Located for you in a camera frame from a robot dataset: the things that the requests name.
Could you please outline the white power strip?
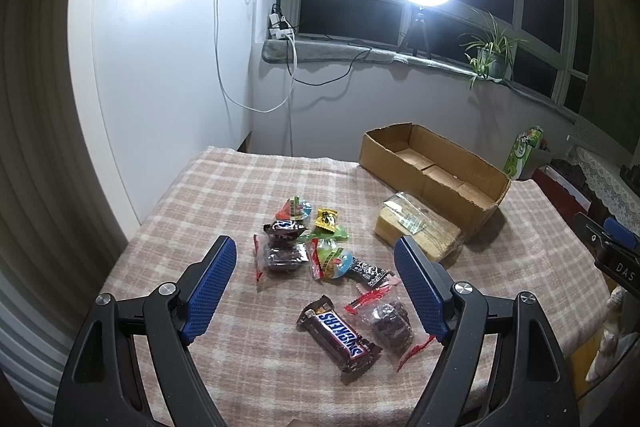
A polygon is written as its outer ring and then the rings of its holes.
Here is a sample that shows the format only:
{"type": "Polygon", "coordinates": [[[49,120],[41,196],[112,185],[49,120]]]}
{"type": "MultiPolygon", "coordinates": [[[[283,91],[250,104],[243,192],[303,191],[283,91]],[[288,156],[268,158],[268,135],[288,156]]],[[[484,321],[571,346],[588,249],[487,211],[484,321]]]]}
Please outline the white power strip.
{"type": "Polygon", "coordinates": [[[274,40],[295,40],[294,26],[283,15],[280,6],[275,3],[268,15],[269,37],[274,40]]]}

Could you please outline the black white candy packet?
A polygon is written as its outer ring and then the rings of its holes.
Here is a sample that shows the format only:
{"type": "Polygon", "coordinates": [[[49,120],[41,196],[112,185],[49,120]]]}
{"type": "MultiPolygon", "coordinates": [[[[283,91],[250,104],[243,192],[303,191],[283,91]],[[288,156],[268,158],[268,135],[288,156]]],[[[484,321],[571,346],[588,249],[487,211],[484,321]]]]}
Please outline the black white candy packet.
{"type": "Polygon", "coordinates": [[[372,291],[372,289],[392,281],[395,277],[393,271],[385,270],[377,265],[371,265],[371,263],[364,262],[356,257],[352,258],[352,263],[346,275],[355,282],[363,285],[367,291],[372,291]]]}

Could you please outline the clear bag dried fruit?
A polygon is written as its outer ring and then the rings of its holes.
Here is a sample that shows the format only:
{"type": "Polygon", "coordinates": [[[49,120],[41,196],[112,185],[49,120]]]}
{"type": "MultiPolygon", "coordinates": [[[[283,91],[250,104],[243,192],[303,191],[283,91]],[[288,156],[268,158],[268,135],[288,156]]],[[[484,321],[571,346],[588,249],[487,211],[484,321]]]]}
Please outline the clear bag dried fruit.
{"type": "Polygon", "coordinates": [[[408,308],[390,283],[360,295],[344,306],[352,323],[364,326],[383,348],[396,372],[416,355],[420,355],[435,336],[411,323],[408,308]]]}
{"type": "Polygon", "coordinates": [[[253,236],[253,254],[258,293],[294,279],[309,265],[304,245],[278,242],[265,234],[253,236]]]}

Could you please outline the white lace cloth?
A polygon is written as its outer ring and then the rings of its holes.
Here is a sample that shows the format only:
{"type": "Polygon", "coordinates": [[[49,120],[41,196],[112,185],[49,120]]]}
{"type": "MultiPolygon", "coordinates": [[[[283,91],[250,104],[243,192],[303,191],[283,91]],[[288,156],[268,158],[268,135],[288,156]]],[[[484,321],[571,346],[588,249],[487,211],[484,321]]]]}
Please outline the white lace cloth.
{"type": "Polygon", "coordinates": [[[567,159],[582,168],[590,190],[621,225],[639,234],[639,196],[620,177],[620,168],[602,156],[573,145],[567,159]]]}

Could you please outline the grey windowsill cloth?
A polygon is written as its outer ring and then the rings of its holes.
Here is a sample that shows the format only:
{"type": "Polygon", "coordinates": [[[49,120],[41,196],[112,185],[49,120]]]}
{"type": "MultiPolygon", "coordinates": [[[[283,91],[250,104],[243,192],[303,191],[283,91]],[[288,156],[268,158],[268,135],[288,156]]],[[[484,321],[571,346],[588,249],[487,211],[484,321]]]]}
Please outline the grey windowsill cloth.
{"type": "Polygon", "coordinates": [[[308,82],[294,77],[294,81],[305,86],[320,87],[346,79],[356,65],[366,66],[393,66],[401,65],[405,69],[422,70],[422,72],[442,72],[450,76],[464,78],[469,85],[469,89],[479,86],[481,83],[494,84],[508,89],[518,98],[527,102],[550,110],[553,114],[575,124],[577,115],[570,110],[557,106],[540,95],[533,94],[532,91],[516,87],[513,82],[496,77],[482,77],[475,74],[471,69],[448,64],[431,58],[414,57],[408,54],[393,52],[390,50],[378,49],[368,46],[365,43],[344,40],[314,40],[303,39],[291,43],[290,39],[268,39],[262,43],[260,58],[267,64],[283,64],[288,72],[293,72],[293,52],[296,52],[298,64],[337,64],[346,63],[347,69],[344,74],[320,82],[308,82]]]}

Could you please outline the green blue jelly packet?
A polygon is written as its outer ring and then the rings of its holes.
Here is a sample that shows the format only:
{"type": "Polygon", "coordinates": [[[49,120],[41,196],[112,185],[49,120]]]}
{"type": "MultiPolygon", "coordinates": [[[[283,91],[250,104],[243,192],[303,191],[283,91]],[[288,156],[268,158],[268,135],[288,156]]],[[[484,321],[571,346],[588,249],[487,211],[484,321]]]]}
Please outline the green blue jelly packet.
{"type": "Polygon", "coordinates": [[[354,256],[338,246],[334,239],[315,237],[309,243],[311,276],[314,280],[330,281],[344,277],[354,263],[354,256]]]}

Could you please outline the bagged sliced bread loaf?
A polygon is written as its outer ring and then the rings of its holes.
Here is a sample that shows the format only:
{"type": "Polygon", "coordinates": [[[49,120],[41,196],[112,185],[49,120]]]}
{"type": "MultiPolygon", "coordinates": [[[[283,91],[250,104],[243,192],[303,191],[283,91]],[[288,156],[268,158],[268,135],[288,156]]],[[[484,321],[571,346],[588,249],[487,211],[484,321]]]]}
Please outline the bagged sliced bread loaf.
{"type": "Polygon", "coordinates": [[[463,234],[457,225],[405,192],[396,193],[383,202],[374,234],[390,246],[408,235],[434,262],[442,261],[463,243],[463,234]]]}

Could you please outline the green candy packet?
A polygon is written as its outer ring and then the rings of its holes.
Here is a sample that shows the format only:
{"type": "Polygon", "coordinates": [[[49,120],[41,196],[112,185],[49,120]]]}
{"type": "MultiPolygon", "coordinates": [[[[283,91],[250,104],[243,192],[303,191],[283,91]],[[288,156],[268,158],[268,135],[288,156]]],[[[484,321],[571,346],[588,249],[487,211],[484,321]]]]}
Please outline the green candy packet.
{"type": "Polygon", "coordinates": [[[313,239],[333,239],[334,241],[341,242],[349,239],[349,235],[343,225],[337,225],[334,231],[315,228],[308,234],[304,234],[303,239],[305,242],[312,241],[313,239]]]}

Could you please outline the large Snickers bar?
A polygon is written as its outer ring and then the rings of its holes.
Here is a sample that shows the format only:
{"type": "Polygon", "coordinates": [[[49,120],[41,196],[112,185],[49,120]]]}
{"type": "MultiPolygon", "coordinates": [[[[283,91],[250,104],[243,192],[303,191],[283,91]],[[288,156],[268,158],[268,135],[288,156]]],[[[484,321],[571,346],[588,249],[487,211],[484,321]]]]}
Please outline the large Snickers bar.
{"type": "Polygon", "coordinates": [[[306,331],[340,369],[341,381],[349,385],[381,358],[383,348],[363,337],[339,314],[326,295],[300,312],[296,327],[306,331]]]}

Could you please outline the brown cardboard box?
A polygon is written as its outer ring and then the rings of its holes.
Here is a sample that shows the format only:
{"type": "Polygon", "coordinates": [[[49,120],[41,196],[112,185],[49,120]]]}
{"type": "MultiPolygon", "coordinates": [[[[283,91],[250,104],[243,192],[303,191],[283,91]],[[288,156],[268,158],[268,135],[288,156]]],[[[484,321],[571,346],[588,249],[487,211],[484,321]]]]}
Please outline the brown cardboard box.
{"type": "Polygon", "coordinates": [[[511,184],[480,156],[412,122],[366,132],[359,164],[393,190],[422,200],[466,237],[489,220],[511,184]]]}

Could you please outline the yellow candy packet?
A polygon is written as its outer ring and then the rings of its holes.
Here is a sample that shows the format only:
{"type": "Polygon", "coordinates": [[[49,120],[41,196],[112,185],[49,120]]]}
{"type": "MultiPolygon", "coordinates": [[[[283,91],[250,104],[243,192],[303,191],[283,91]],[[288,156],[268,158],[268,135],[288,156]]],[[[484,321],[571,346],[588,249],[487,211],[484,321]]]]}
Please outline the yellow candy packet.
{"type": "Polygon", "coordinates": [[[333,234],[337,229],[338,212],[331,208],[319,207],[314,226],[325,232],[333,234]]]}

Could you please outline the potted spider plant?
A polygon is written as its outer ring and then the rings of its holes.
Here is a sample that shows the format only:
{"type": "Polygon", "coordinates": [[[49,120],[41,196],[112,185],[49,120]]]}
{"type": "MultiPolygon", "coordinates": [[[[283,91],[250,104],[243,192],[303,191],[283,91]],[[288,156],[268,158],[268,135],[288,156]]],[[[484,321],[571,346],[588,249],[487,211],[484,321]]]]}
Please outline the potted spider plant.
{"type": "Polygon", "coordinates": [[[472,11],[483,20],[483,26],[481,34],[461,34],[461,37],[470,38],[460,44],[471,67],[469,89],[472,90],[477,81],[508,83],[506,73],[514,65],[516,48],[526,43],[526,39],[510,37],[491,12],[475,8],[472,11]]]}

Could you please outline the red triangular snack packet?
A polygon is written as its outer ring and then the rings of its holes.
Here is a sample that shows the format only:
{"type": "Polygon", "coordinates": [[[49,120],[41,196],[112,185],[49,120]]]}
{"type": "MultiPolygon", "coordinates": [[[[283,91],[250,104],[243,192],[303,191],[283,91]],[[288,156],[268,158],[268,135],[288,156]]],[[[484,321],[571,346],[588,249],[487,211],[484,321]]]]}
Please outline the red triangular snack packet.
{"type": "Polygon", "coordinates": [[[308,221],[312,213],[312,205],[308,200],[293,196],[277,211],[274,219],[308,221]]]}

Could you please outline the white cabinet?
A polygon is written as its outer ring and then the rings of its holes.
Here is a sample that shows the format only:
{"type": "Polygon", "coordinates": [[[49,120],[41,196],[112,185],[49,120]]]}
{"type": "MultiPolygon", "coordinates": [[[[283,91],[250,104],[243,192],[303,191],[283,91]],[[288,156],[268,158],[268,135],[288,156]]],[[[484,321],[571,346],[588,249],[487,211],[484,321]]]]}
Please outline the white cabinet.
{"type": "Polygon", "coordinates": [[[68,0],[80,127],[126,237],[192,157],[245,141],[253,29],[254,0],[68,0]]]}

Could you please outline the small Snickers bar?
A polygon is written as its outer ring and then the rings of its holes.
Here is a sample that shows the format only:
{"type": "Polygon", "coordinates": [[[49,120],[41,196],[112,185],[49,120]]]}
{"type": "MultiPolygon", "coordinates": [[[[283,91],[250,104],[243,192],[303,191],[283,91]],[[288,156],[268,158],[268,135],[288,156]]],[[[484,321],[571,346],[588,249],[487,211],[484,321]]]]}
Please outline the small Snickers bar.
{"type": "Polygon", "coordinates": [[[262,227],[270,239],[283,242],[294,242],[301,236],[307,228],[298,220],[274,220],[265,223],[262,227]]]}

